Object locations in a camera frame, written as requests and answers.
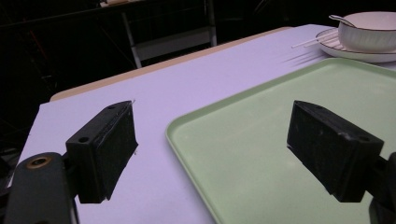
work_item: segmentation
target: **white plate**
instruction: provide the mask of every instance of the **white plate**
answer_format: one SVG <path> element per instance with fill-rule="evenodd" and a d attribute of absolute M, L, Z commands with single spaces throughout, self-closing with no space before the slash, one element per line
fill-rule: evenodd
<path fill-rule="evenodd" d="M 322 35 L 326 35 L 331 32 L 334 32 L 334 28 L 318 33 L 317 37 L 321 37 Z M 319 45 L 324 52 L 332 55 L 333 57 L 348 58 L 366 63 L 387 63 L 396 61 L 396 50 L 389 53 L 363 53 L 350 51 L 340 44 L 338 36 L 321 42 Z"/>

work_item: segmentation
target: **white bowl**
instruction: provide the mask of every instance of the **white bowl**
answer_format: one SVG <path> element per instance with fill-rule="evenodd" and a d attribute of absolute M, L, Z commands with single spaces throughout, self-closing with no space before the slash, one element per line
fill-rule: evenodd
<path fill-rule="evenodd" d="M 361 12 L 345 16 L 356 27 L 338 26 L 340 43 L 349 50 L 369 53 L 396 49 L 396 12 Z"/>

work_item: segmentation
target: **plate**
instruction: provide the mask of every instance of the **plate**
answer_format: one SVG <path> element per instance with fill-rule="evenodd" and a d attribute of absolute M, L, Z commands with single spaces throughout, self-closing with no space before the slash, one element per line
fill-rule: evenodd
<path fill-rule="evenodd" d="M 335 29 L 322 31 L 317 34 L 317 37 L 334 32 Z M 365 63 L 388 63 L 396 61 L 396 50 L 389 53 L 364 53 L 351 51 L 341 45 L 337 36 L 330 40 L 321 42 L 320 48 L 333 57 L 353 59 Z"/>
<path fill-rule="evenodd" d="M 339 203 L 287 149 L 294 100 L 396 148 L 396 71 L 332 58 L 174 119 L 166 136 L 217 223 L 369 223 L 369 193 Z"/>

